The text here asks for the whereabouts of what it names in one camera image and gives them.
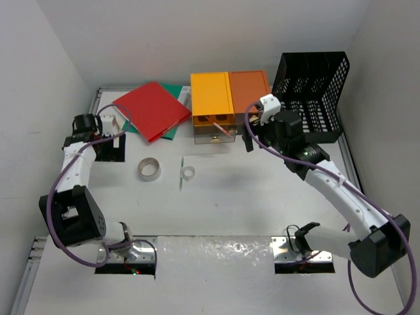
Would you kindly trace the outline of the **orange highlighter pen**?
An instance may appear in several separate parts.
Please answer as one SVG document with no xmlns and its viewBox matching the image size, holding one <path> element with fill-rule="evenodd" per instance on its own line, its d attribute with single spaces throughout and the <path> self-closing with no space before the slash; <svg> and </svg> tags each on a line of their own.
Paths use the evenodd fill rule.
<svg viewBox="0 0 420 315">
<path fill-rule="evenodd" d="M 227 137 L 231 137 L 232 135 L 223 127 L 221 127 L 218 123 L 216 123 L 213 120 L 210 120 L 210 122 L 218 129 L 220 130 L 224 135 L 226 135 Z"/>
</svg>

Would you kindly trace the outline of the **large clear tape roll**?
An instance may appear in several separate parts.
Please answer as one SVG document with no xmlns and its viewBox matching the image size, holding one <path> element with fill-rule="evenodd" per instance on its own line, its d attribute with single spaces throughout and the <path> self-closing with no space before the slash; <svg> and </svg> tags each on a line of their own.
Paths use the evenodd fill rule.
<svg viewBox="0 0 420 315">
<path fill-rule="evenodd" d="M 143 182 L 153 182 L 161 176 L 161 166 L 157 159 L 147 157 L 138 164 L 138 177 Z"/>
</svg>

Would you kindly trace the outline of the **green highlighter pen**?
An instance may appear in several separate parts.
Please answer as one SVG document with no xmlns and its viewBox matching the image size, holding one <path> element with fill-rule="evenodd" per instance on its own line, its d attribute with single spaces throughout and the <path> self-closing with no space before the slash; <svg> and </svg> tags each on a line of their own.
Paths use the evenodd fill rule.
<svg viewBox="0 0 420 315">
<path fill-rule="evenodd" d="M 184 169 L 184 156 L 182 156 L 182 157 L 181 157 L 181 161 L 180 161 L 179 192 L 181 192 L 181 191 L 182 191 L 183 169 Z"/>
</svg>

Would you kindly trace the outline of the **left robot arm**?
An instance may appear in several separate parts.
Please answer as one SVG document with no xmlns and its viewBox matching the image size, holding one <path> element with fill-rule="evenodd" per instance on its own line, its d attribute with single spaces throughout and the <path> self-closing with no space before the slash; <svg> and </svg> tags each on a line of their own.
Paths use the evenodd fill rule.
<svg viewBox="0 0 420 315">
<path fill-rule="evenodd" d="M 62 147 L 64 161 L 50 192 L 40 197 L 39 208 L 52 240 L 71 258 L 70 248 L 96 243 L 105 253 L 128 257 L 132 235 L 124 222 L 106 220 L 88 189 L 96 161 L 125 160 L 125 132 L 113 115 L 74 117 L 72 133 Z"/>
</svg>

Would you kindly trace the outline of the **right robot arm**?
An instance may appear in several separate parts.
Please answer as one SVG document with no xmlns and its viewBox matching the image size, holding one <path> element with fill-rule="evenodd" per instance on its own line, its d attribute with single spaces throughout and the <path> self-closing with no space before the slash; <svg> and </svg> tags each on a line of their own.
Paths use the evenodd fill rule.
<svg viewBox="0 0 420 315">
<path fill-rule="evenodd" d="M 352 233 L 336 232 L 318 222 L 295 231 L 290 247 L 302 256 L 314 250 L 329 251 L 352 262 L 374 278 L 403 257 L 415 266 L 409 239 L 411 224 L 403 215 L 391 216 L 361 193 L 341 174 L 317 143 L 306 140 L 300 117 L 291 111 L 262 113 L 246 120 L 242 138 L 248 152 L 257 144 L 281 159 L 303 182 L 317 190 L 338 210 Z"/>
</svg>

